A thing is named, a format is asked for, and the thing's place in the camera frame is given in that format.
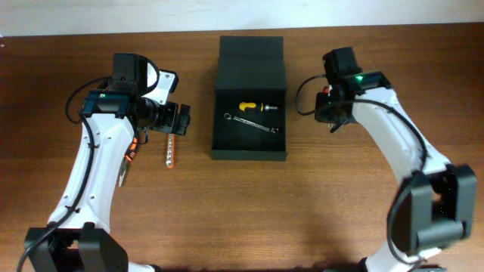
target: open box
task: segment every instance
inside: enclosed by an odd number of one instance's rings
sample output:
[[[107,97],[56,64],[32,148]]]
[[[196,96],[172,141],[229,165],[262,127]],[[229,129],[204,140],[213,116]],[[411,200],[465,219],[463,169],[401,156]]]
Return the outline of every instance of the open box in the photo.
[[[212,159],[285,161],[286,89],[282,37],[220,37]],[[278,110],[244,112],[240,102],[271,104]],[[280,132],[227,120],[225,113]]]

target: yellow handle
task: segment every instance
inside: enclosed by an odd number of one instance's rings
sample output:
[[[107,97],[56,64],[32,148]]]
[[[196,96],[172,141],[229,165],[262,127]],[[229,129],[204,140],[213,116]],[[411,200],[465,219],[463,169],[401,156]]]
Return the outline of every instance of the yellow handle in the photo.
[[[242,110],[242,111],[245,111],[246,109],[256,109],[257,108],[257,104],[255,104],[254,102],[242,102],[239,104],[239,109]]]

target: wood surface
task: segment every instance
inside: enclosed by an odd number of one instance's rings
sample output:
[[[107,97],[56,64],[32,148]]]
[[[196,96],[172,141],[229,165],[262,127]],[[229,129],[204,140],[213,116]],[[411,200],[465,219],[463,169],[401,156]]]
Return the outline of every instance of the wood surface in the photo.
[[[283,36],[287,69],[286,162],[212,161],[220,35]],[[386,235],[397,186],[369,134],[356,124],[330,134],[296,114],[294,96],[323,72],[321,57],[353,46],[365,71],[381,70],[427,139],[480,183],[473,234],[431,263],[484,267],[484,24],[365,26],[6,38],[0,48],[0,270],[13,271],[29,227],[45,226],[79,147],[64,104],[74,88],[110,75],[115,52],[143,54],[174,70],[169,99],[191,105],[164,165],[166,137],[152,133],[113,198],[111,235],[138,263],[269,269],[357,262]],[[309,84],[306,109],[326,82]],[[82,93],[74,103],[80,107]]]

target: robotic arm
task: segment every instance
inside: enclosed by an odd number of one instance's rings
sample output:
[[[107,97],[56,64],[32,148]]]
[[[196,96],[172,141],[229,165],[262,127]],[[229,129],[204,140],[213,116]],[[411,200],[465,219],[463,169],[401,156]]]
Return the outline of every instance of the robotic arm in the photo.
[[[332,123],[331,132],[350,122],[362,124],[400,186],[388,215],[387,243],[362,260],[361,270],[409,271],[467,238],[476,192],[472,169],[453,166],[439,153],[402,109],[386,77],[362,73],[351,48],[333,50],[323,61],[330,87],[316,97],[315,119]]]
[[[178,104],[167,101],[177,83],[176,73],[159,70],[146,57],[114,55],[105,88],[84,100],[81,144],[66,190],[48,226],[30,228],[26,236],[24,255],[37,271],[159,270],[128,262],[126,251],[109,235],[110,207],[116,179],[119,174],[123,182],[140,131],[185,135],[190,107],[181,105],[178,112]],[[78,249],[70,248],[74,241]]]

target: orange and white tool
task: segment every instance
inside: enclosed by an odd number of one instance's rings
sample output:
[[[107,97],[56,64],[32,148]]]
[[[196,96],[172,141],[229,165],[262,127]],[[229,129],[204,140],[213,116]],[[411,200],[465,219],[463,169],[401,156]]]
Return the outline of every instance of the orange and white tool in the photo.
[[[175,135],[168,134],[168,144],[166,145],[166,167],[175,167]]]

